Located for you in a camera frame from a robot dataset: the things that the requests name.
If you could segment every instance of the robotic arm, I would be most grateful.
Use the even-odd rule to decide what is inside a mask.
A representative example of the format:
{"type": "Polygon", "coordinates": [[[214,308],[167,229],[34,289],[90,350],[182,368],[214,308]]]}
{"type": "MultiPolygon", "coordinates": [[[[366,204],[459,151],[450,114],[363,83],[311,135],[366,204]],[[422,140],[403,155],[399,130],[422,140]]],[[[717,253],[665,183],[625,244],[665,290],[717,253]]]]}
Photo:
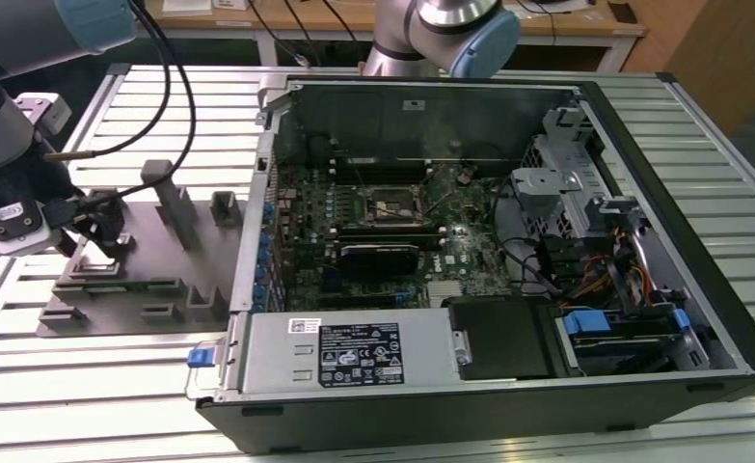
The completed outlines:
{"type": "Polygon", "coordinates": [[[511,57],[521,21],[501,0],[378,0],[367,75],[489,78],[511,57]]]}
{"type": "MultiPolygon", "coordinates": [[[[490,77],[511,56],[521,23],[501,0],[378,0],[375,49],[366,72],[382,76],[490,77]]],[[[0,80],[102,54],[135,37],[128,0],[0,1],[0,80]]],[[[52,246],[71,255],[63,229],[107,254],[118,250],[123,214],[71,182],[54,149],[0,87],[0,255],[52,246]]]]}
{"type": "MultiPolygon", "coordinates": [[[[100,54],[131,41],[135,32],[127,0],[3,0],[0,80],[100,54]]],[[[24,256],[70,242],[62,228],[50,225],[43,205],[84,195],[64,165],[43,159],[52,151],[0,87],[0,255],[24,256]]],[[[88,217],[68,228],[102,243],[119,233],[116,226],[104,226],[110,221],[95,224],[88,217]]]]}

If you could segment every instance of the motherboard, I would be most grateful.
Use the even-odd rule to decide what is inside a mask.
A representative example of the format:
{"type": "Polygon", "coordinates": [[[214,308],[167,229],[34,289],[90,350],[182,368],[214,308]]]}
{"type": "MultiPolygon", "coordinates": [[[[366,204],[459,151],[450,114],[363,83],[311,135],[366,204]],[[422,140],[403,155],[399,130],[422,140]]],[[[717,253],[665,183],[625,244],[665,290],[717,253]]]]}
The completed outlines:
{"type": "Polygon", "coordinates": [[[419,175],[281,165],[286,310],[429,308],[510,294],[489,220],[499,179],[477,171],[461,162],[421,162],[419,175]]]}

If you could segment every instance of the blue release latch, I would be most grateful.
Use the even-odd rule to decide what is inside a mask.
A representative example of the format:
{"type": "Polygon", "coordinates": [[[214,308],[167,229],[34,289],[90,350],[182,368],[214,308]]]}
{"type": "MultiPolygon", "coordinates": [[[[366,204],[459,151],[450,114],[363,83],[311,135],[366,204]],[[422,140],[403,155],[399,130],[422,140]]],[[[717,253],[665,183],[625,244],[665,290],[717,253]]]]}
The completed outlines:
{"type": "Polygon", "coordinates": [[[190,368],[214,367],[214,347],[207,349],[192,349],[188,353],[188,361],[186,364],[190,368]]]}
{"type": "Polygon", "coordinates": [[[677,326],[681,330],[685,330],[692,326],[692,320],[689,319],[689,315],[686,315],[686,311],[682,309],[674,309],[672,314],[674,315],[674,321],[677,321],[677,326]]]}
{"type": "Polygon", "coordinates": [[[605,311],[574,311],[562,318],[569,336],[578,333],[611,331],[605,311]]]}

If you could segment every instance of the power cable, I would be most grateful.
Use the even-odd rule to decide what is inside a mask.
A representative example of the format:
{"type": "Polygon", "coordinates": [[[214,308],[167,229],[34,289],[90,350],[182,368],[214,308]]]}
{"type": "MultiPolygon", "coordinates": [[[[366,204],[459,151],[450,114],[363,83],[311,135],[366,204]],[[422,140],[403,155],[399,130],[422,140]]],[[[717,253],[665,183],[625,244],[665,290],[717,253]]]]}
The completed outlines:
{"type": "Polygon", "coordinates": [[[351,28],[349,27],[349,23],[346,23],[346,20],[342,18],[341,14],[338,13],[338,10],[335,10],[335,7],[331,6],[331,3],[329,3],[329,0],[323,0],[323,5],[326,5],[326,8],[329,8],[329,11],[338,18],[338,21],[341,22],[342,27],[345,28],[346,32],[351,36],[351,41],[354,41],[354,45],[357,46],[357,60],[358,60],[358,62],[362,63],[363,62],[363,51],[361,50],[361,42],[358,41],[357,36],[354,35],[354,32],[351,32],[351,28]]]}
{"type": "Polygon", "coordinates": [[[309,35],[309,30],[306,29],[303,22],[301,21],[301,17],[298,16],[298,12],[295,12],[295,8],[291,6],[291,2],[289,0],[283,0],[286,2],[286,8],[289,8],[289,12],[291,12],[291,16],[295,18],[298,22],[298,26],[301,26],[301,30],[303,31],[303,35],[306,36],[306,41],[309,42],[309,47],[311,48],[311,54],[314,55],[314,63],[318,66],[323,66],[321,63],[321,54],[317,51],[317,46],[314,45],[314,40],[309,35]]]}
{"type": "Polygon", "coordinates": [[[143,29],[146,29],[146,32],[148,33],[148,37],[152,40],[152,45],[155,46],[155,49],[158,50],[158,54],[160,55],[164,89],[162,92],[162,101],[160,101],[160,107],[158,108],[158,113],[155,114],[155,117],[146,124],[146,127],[143,127],[143,129],[139,132],[136,132],[136,134],[131,138],[128,138],[124,142],[119,143],[116,146],[107,148],[104,150],[50,153],[46,154],[44,156],[44,159],[47,161],[71,161],[76,159],[94,159],[95,157],[104,156],[107,154],[114,154],[115,152],[120,152],[131,145],[134,145],[138,141],[140,141],[143,137],[146,137],[146,135],[148,135],[148,132],[152,131],[152,129],[162,120],[162,116],[166,112],[166,109],[168,108],[168,101],[171,100],[171,68],[168,65],[168,58],[166,57],[166,53],[162,48],[158,33],[147,25],[148,23],[144,21],[144,17],[142,17],[142,14],[139,14],[139,10],[136,10],[136,7],[131,6],[131,11],[136,15],[140,24],[143,24],[143,29]]]}
{"type": "Polygon", "coordinates": [[[549,10],[546,10],[546,7],[545,7],[542,4],[539,4],[539,3],[535,3],[535,5],[541,8],[541,10],[543,10],[543,12],[535,12],[534,10],[531,10],[531,9],[523,4],[522,0],[518,0],[518,3],[521,4],[522,8],[523,8],[527,12],[530,12],[530,13],[533,13],[533,14],[547,14],[547,15],[549,15],[549,20],[551,21],[551,24],[553,24],[553,46],[555,46],[555,45],[558,44],[558,27],[555,26],[555,14],[557,14],[557,13],[553,13],[553,12],[550,12],[549,10]]]}
{"type": "Polygon", "coordinates": [[[295,62],[298,62],[298,65],[303,66],[305,68],[310,68],[311,63],[309,62],[306,56],[303,56],[301,53],[294,51],[291,47],[289,47],[289,45],[286,45],[286,43],[281,40],[281,38],[274,34],[274,31],[271,30],[269,23],[266,22],[263,16],[261,15],[261,12],[258,11],[258,6],[255,5],[254,0],[249,2],[249,6],[251,7],[251,11],[254,12],[254,15],[258,16],[258,21],[261,21],[261,25],[266,29],[266,32],[270,33],[270,36],[274,39],[274,43],[277,43],[279,47],[283,49],[283,51],[289,53],[289,56],[294,58],[295,62]]]}
{"type": "Polygon", "coordinates": [[[158,37],[158,40],[159,40],[158,45],[159,45],[160,49],[164,51],[164,53],[167,54],[167,57],[170,59],[171,64],[174,66],[176,66],[176,69],[180,73],[180,79],[183,80],[183,87],[186,88],[186,95],[188,97],[188,109],[190,109],[188,137],[187,137],[187,140],[186,140],[186,146],[183,147],[183,150],[180,151],[180,155],[176,159],[176,162],[171,166],[171,169],[168,169],[168,172],[166,172],[155,180],[148,181],[148,182],[143,183],[142,185],[132,186],[131,188],[126,189],[124,191],[120,191],[120,192],[114,193],[111,195],[107,195],[102,198],[98,198],[92,201],[88,201],[87,203],[84,203],[80,206],[80,210],[84,210],[84,211],[92,210],[98,206],[100,206],[106,203],[110,203],[115,200],[119,200],[119,199],[124,198],[128,195],[132,195],[134,193],[136,193],[139,191],[154,188],[155,186],[162,184],[164,181],[170,180],[174,177],[174,174],[176,173],[176,171],[180,169],[183,162],[186,162],[186,158],[188,157],[188,154],[192,150],[192,145],[195,143],[195,136],[198,135],[198,106],[195,104],[195,91],[192,90],[192,83],[188,79],[188,73],[186,72],[186,69],[183,68],[183,65],[180,64],[180,60],[178,58],[174,47],[171,46],[171,43],[168,42],[168,37],[166,36],[164,32],[162,31],[162,27],[158,24],[158,22],[155,21],[155,19],[152,18],[151,14],[148,13],[148,10],[146,10],[146,7],[139,5],[135,2],[135,0],[128,0],[128,3],[131,5],[131,10],[134,11],[134,14],[136,15],[138,20],[143,24],[143,27],[146,27],[147,30],[154,29],[154,31],[156,32],[156,37],[158,37]]]}

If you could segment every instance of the floor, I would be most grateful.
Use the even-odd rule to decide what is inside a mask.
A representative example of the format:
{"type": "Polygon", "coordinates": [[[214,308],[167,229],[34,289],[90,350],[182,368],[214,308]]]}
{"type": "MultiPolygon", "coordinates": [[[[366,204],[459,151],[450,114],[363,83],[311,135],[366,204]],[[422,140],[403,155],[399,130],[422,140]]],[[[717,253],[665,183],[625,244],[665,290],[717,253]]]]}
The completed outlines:
{"type": "MultiPolygon", "coordinates": [[[[257,46],[251,41],[172,41],[178,54],[192,65],[258,66],[261,64],[257,46]]],[[[310,56],[305,43],[297,42],[299,52],[310,56]]],[[[321,59],[326,66],[354,66],[358,50],[351,42],[319,44],[321,59]]],[[[103,56],[82,58],[63,65],[32,72],[22,77],[8,79],[4,86],[11,95],[23,92],[56,92],[75,110],[72,120],[54,145],[60,149],[64,145],[83,109],[87,107],[106,69],[112,63],[159,64],[158,52],[148,41],[135,41],[110,51],[103,56]]],[[[283,53],[281,63],[290,64],[283,53]]],[[[755,115],[741,128],[733,138],[736,145],[755,167],[755,115]]]]}

